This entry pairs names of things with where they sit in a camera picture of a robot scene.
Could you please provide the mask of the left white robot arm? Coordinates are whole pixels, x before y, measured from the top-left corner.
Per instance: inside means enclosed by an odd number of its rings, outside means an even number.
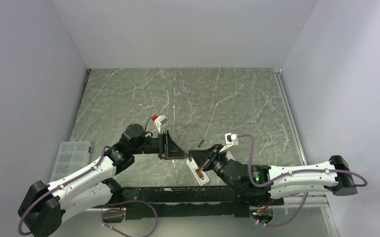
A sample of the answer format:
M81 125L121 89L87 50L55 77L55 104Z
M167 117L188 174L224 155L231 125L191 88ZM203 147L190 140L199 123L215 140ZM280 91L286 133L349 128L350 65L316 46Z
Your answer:
M119 206L122 187L113 177L129 168L135 155L157 154L160 159L188 157L167 130L155 138L147 133L146 126L133 123L117 143L104 147L101 155L87 166L48 184L42 181L31 184L17 212L18 234L48 237L63 222L91 207Z

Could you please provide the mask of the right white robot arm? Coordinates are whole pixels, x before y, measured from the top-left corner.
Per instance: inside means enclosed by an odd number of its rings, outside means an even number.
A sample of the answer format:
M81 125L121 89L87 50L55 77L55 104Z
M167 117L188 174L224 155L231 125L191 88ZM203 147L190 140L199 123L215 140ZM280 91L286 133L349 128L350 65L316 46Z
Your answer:
M189 150L189 159L201 171L212 170L240 197L253 196L259 205L308 192L329 191L341 197L358 193L353 173L342 156L307 166L252 165L229 159L221 148L214 145L206 150Z

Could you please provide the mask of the white remote control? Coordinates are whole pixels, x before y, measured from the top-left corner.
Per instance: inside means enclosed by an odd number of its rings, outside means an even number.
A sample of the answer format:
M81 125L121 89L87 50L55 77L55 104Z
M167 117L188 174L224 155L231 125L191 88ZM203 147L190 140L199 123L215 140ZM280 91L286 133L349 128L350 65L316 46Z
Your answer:
M208 178L207 174L204 171L200 170L193 159L187 159L186 164L199 186L204 186L209 183L210 179Z

